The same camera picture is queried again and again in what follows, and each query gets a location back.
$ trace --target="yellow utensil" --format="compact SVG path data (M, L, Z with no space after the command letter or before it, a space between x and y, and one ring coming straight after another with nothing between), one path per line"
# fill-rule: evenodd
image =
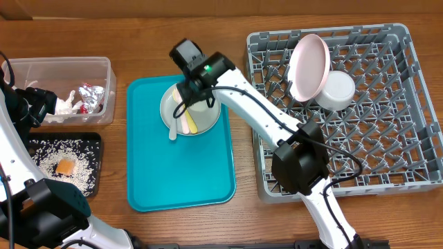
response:
M175 91L176 91L175 92L176 95L174 95L175 96L174 100L175 100L175 102L180 104L183 100L181 99L180 93L178 93L177 89L175 89ZM190 132L192 134L196 134L199 130L198 130L194 120L192 119L191 115L189 114L188 110L185 111L185 117L186 117L186 122L188 123Z
M191 131L192 134L196 134L199 130L197 129L197 126L194 120L192 119L191 115L189 114L188 110L185 111L185 116L186 116L186 121L188 121L189 130Z

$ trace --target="rice grains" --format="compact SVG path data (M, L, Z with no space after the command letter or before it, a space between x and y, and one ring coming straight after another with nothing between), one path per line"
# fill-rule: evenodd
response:
M47 178L74 184L84 196L92 194L96 184L95 173L99 167L95 159L98 142L85 140L31 140L38 149L32 159ZM70 160L75 163L70 176L56 172L59 162Z

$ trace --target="dish rack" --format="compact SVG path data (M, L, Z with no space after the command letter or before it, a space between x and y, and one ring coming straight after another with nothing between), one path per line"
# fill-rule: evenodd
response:
M347 109L328 111L313 100L300 103L290 96L289 58L308 34L325 40L330 70L346 72L355 81ZM442 132L403 24L252 33L247 53L247 75L261 94L302 122L314 119L328 145L363 163L360 177L334 186L336 196L429 191L442 184ZM266 203L299 201L273 177L272 152L255 132L253 151L259 197ZM349 158L328 153L332 178L357 169Z

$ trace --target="plastic bin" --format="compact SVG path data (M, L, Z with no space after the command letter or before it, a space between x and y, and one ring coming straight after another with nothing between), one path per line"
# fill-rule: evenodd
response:
M84 83L104 87L103 108L98 113L55 115L63 122L48 122L43 125L105 125L114 118L116 102L116 76L111 62L106 57L54 57L10 59L15 74L15 86L26 89L30 86L54 92L58 98L66 100L69 93L75 90L73 104L82 100L78 88ZM8 65L1 65L5 80L10 81Z

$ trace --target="teal tray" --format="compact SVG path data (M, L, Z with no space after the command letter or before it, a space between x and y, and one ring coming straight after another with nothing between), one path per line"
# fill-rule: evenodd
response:
M207 132L168 138L160 100L182 80L144 78L127 90L127 199L139 212L225 203L235 193L227 107Z

